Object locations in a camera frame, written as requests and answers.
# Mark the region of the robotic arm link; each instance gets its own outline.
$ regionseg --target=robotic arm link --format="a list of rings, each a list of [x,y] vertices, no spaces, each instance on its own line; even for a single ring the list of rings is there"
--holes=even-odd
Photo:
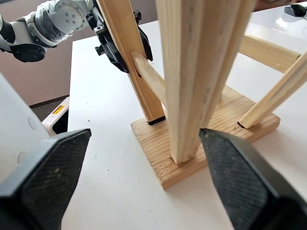
[[[40,61],[47,48],[85,28],[93,11],[93,0],[53,0],[11,23],[0,14],[0,50],[22,62]]]
[[[139,10],[133,12],[138,24],[142,19]],[[37,7],[36,12],[6,22],[0,14],[0,51],[9,52],[22,62],[42,60],[48,48],[55,48],[61,42],[90,26],[100,41],[96,47],[98,55],[106,54],[112,64],[128,73],[128,67],[117,50],[96,0],[53,0]],[[139,28],[141,40],[149,60],[152,51],[146,34]]]

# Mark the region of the wooden plank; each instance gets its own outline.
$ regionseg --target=wooden plank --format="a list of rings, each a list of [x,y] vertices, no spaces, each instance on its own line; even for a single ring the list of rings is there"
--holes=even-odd
[[[148,86],[152,89],[159,100],[166,106],[166,94],[165,94],[165,81],[158,74],[157,71],[152,67],[146,58],[140,53],[133,51],[132,53],[133,62],[135,68],[145,80]]]
[[[274,131],[278,127],[280,119],[273,114],[249,130],[237,124],[238,119],[253,105],[254,102],[248,98],[229,87],[225,87],[209,128],[248,139],[250,142]],[[143,118],[133,122],[131,127],[164,189],[207,166],[202,147],[198,149],[196,156],[188,162],[177,165],[172,161],[169,156],[170,143],[167,121],[149,126],[146,119]]]
[[[164,116],[160,100],[149,88],[133,64],[131,52],[137,51],[144,57],[145,51],[135,22],[129,0],[98,0],[107,27],[120,54],[129,69],[129,78],[148,121]]]
[[[279,82],[240,120],[245,128],[251,128],[273,112],[307,81],[307,52],[301,55]]]
[[[249,35],[244,36],[239,52],[282,73],[300,56],[299,53]]]
[[[217,79],[244,1],[220,0],[218,7],[212,0],[156,1],[171,157],[177,164],[193,157],[200,145],[198,130],[216,84],[224,86]]]
[[[210,119],[215,111],[215,107],[221,98],[221,92],[225,86],[226,80],[228,78],[229,72],[232,68],[233,62],[236,58],[238,49],[242,42],[243,34],[245,32],[246,26],[248,25],[250,12],[253,11],[255,7],[255,2],[253,1],[243,1],[240,5],[239,13],[237,14],[235,26],[233,28],[233,33],[227,48],[226,56],[219,73],[218,82],[213,91],[213,96],[210,101],[207,116],[204,119],[202,127],[207,127]]]

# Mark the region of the wooden frame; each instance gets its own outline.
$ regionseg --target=wooden frame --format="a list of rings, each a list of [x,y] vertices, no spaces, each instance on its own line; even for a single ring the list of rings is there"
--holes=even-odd
[[[307,54],[244,36],[254,0],[222,0],[219,8],[211,0],[157,0],[165,80],[145,58],[129,0],[97,2],[145,114],[132,129],[163,188],[207,165],[201,127],[254,141],[278,127],[271,112],[307,80]],[[225,87],[237,52],[285,72],[257,104]],[[164,116],[161,103],[167,120],[150,126]]]

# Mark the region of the pink wall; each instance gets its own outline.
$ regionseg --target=pink wall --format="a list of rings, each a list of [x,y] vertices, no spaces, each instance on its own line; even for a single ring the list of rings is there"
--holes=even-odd
[[[14,0],[1,4],[0,12],[10,22],[35,11],[42,2],[45,0]],[[131,0],[131,4],[133,9],[141,10],[141,23],[156,20],[155,0]],[[68,41],[60,43],[58,48],[48,50],[45,59],[37,63],[22,63],[11,54],[0,53],[0,71],[28,105],[67,95],[72,42],[93,35],[90,28],[75,33]]]

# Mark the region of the white tabletop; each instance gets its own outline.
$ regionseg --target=white tabletop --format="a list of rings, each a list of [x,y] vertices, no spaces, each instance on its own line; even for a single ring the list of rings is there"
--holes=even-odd
[[[303,25],[297,23],[296,35],[307,26],[307,21],[302,22]],[[163,75],[158,22],[142,25],[142,29],[153,50],[153,66]],[[297,52],[307,50],[307,40],[269,26],[252,23],[247,34]],[[130,122],[143,117],[130,81],[105,55],[97,55],[97,45],[96,37],[73,43],[69,130],[89,127],[92,137],[62,229],[232,229],[208,168],[166,191],[161,188],[130,127]],[[227,85],[258,101],[281,76],[282,73],[238,54]],[[254,143],[305,200],[306,98],[304,85],[276,109],[281,118],[278,129]]]

